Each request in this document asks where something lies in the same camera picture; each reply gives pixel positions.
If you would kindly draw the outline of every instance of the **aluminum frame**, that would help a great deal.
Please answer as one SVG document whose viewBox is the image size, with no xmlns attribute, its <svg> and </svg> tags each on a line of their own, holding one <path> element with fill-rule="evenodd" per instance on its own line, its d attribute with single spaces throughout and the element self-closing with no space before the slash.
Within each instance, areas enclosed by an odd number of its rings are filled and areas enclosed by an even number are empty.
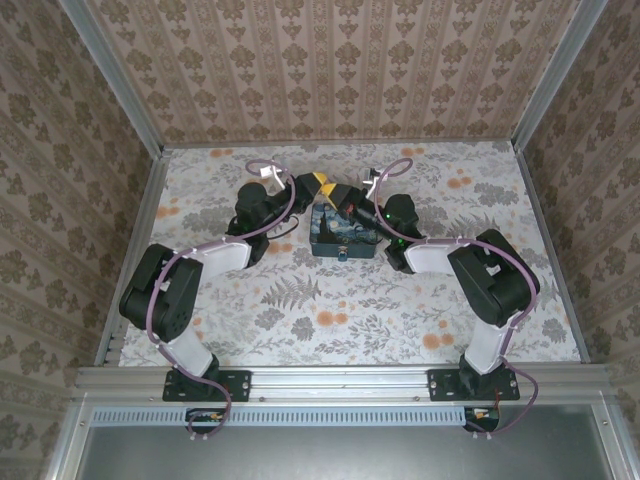
<svg viewBox="0 0 640 480">
<path fill-rule="evenodd" d="M 600 439 L 616 480 L 638 478 L 637 458 L 629 449 L 624 424 L 604 365 L 525 363 L 519 368 L 539 382 L 540 405 L 590 405 Z M 431 402 L 427 370 L 447 365 L 376 367 L 250 367 L 251 407 L 474 406 L 487 402 Z M 91 428 L 93 411 L 104 406 L 136 406 L 152 411 L 168 406 L 221 407 L 222 403 L 163 402 L 167 368 L 130 367 L 80 369 L 63 433 L 54 452 L 49 480 L 76 478 Z M 519 377 L 525 404 L 532 387 Z M 243 404 L 234 405 L 235 409 Z"/>
<path fill-rule="evenodd" d="M 60 0 L 60 4 L 80 34 L 91 58 L 100 68 L 149 155 L 154 161 L 157 160 L 162 154 L 161 134 L 147 112 L 143 103 L 144 98 L 138 95 L 129 81 L 127 69 L 116 59 L 88 5 L 84 0 Z"/>
<path fill-rule="evenodd" d="M 172 150 L 165 150 L 153 166 L 143 203 L 127 251 L 125 266 L 118 282 L 121 290 L 132 269 L 146 248 L 153 226 L 153 213 L 160 201 Z M 544 223 L 524 156 L 516 152 L 527 194 L 540 226 L 545 246 L 558 281 L 560 295 L 571 321 L 572 332 L 583 362 L 589 357 L 580 333 L 575 312 L 569 301 L 549 232 Z M 62 427 L 47 478 L 49 480 L 76 477 L 91 428 L 95 408 L 104 406 L 137 406 L 145 409 L 171 405 L 221 407 L 220 403 L 165 403 L 162 389 L 167 368 L 116 366 L 124 343 L 126 323 L 117 311 L 118 291 L 109 311 L 108 322 L 96 356 L 96 367 L 80 369 L 73 390 L 71 405 Z M 637 479 L 638 461 L 624 424 L 614 392 L 603 365 L 578 363 L 517 364 L 532 374 L 540 384 L 539 405 L 590 405 L 597 421 L 607 460 L 616 480 Z M 447 368 L 448 365 L 371 366 L 371 367 L 243 367 L 254 374 L 252 407 L 353 407 L 424 406 L 434 405 L 429 398 L 426 371 Z M 513 404 L 525 404 L 532 394 L 531 385 L 519 378 L 522 398 Z M 486 402 L 445 402 L 438 405 L 474 406 Z"/>
<path fill-rule="evenodd" d="M 553 53 L 549 65 L 536 89 L 529 99 L 525 111 L 520 117 L 512 135 L 514 145 L 524 149 L 545 112 L 551 105 L 558 89 L 566 78 L 573 62 L 582 50 L 589 34 L 600 18 L 608 0 L 588 0 L 580 2 L 575 14 L 567 27 L 556 51 Z"/>
</svg>

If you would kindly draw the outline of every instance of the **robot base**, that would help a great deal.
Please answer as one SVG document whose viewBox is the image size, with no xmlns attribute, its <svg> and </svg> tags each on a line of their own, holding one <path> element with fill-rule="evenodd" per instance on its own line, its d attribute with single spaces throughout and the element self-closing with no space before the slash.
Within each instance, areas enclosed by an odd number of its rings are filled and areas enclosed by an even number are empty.
<svg viewBox="0 0 640 480">
<path fill-rule="evenodd" d="M 222 385 L 233 402 L 248 402 L 251 393 L 250 370 L 217 370 L 211 380 Z M 162 400 L 165 402 L 224 402 L 218 389 L 195 382 L 177 370 L 170 370 L 164 382 Z"/>
<path fill-rule="evenodd" d="M 478 375 L 476 388 L 470 389 L 462 378 L 460 368 L 428 370 L 429 396 L 432 402 L 451 402 L 458 400 L 495 401 L 520 400 L 520 390 L 516 374 L 503 366 L 487 375 Z"/>
</svg>

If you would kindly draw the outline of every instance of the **table surface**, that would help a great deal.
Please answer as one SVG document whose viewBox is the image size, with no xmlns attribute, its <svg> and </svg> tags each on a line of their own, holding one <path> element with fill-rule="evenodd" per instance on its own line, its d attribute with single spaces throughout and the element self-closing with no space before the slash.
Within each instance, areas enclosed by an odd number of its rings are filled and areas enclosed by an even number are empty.
<svg viewBox="0 0 640 480">
<path fill-rule="evenodd" d="M 252 159 L 274 159 L 294 174 L 324 172 L 360 186 L 364 166 L 410 156 L 405 175 L 381 186 L 384 202 L 409 193 L 423 234 L 475 236 L 499 229 L 538 276 L 535 311 L 514 335 L 515 361 L 579 361 L 576 341 L 510 144 L 351 144 L 175 150 L 151 243 L 174 249 L 219 238 L 234 216 L 237 190 L 254 181 Z M 272 180 L 263 180 L 270 193 Z M 254 267 L 200 286 L 192 325 L 223 365 L 380 365 L 457 362 L 476 317 L 453 276 L 405 275 L 372 260 L 317 258 L 308 242 L 311 209 L 299 227 L 271 242 Z M 289 225 L 278 227 L 272 235 Z M 130 326 L 120 366 L 164 365 Z"/>
</svg>

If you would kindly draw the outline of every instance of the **damask wallpaper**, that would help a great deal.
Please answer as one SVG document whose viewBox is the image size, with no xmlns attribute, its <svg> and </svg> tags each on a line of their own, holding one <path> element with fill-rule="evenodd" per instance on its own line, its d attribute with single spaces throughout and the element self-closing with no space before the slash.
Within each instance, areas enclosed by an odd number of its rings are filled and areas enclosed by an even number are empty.
<svg viewBox="0 0 640 480">
<path fill-rule="evenodd" d="M 0 2 L 0 478 L 51 453 L 149 165 L 58 3 Z"/>
<path fill-rule="evenodd" d="M 640 445 L 640 2 L 608 3 L 525 154 L 590 353 Z"/>
<path fill-rule="evenodd" d="M 85 0 L 166 144 L 507 138 L 579 0 Z"/>
</svg>

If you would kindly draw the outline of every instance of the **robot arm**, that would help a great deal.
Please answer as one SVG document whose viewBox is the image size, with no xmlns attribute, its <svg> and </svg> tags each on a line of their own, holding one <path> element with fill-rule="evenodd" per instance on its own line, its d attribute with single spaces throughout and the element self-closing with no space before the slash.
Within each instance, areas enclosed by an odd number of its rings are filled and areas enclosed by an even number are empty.
<svg viewBox="0 0 640 480">
<path fill-rule="evenodd" d="M 476 245 L 412 243 L 395 236 L 376 216 L 366 189 L 327 184 L 321 189 L 338 213 L 351 223 L 359 222 L 389 240 L 385 254 L 397 271 L 413 274 L 440 272 L 455 275 L 478 321 L 471 343 L 460 359 L 457 389 L 468 398 L 493 395 L 495 378 L 502 375 L 501 351 L 508 338 L 510 322 L 531 301 L 531 291 L 522 273 L 501 255 Z M 381 211 L 387 223 L 406 237 L 424 238 L 417 229 L 418 215 L 407 194 L 391 196 Z M 476 240 L 510 255 L 533 280 L 535 274 L 497 230 L 487 230 Z"/>
<path fill-rule="evenodd" d="M 306 210 L 326 181 L 326 176 L 308 173 L 294 177 L 293 181 L 295 198 L 285 221 L 290 215 Z M 255 265 L 269 246 L 266 231 L 244 240 L 238 237 L 270 225 L 285 212 L 291 196 L 290 184 L 273 196 L 268 195 L 259 183 L 244 185 L 238 191 L 236 217 L 229 223 L 227 236 L 207 244 L 205 248 L 194 249 L 192 254 L 180 258 L 170 268 L 153 309 L 152 330 L 174 364 L 189 374 L 221 381 L 218 359 L 202 345 L 190 326 L 200 282 Z M 156 281 L 174 255 L 173 250 L 162 245 L 148 247 L 121 297 L 120 314 L 141 330 L 146 330 L 147 310 Z M 192 390 L 198 388 L 192 384 L 188 386 Z M 208 389 L 204 397 L 215 393 L 211 388 L 204 388 Z"/>
</svg>

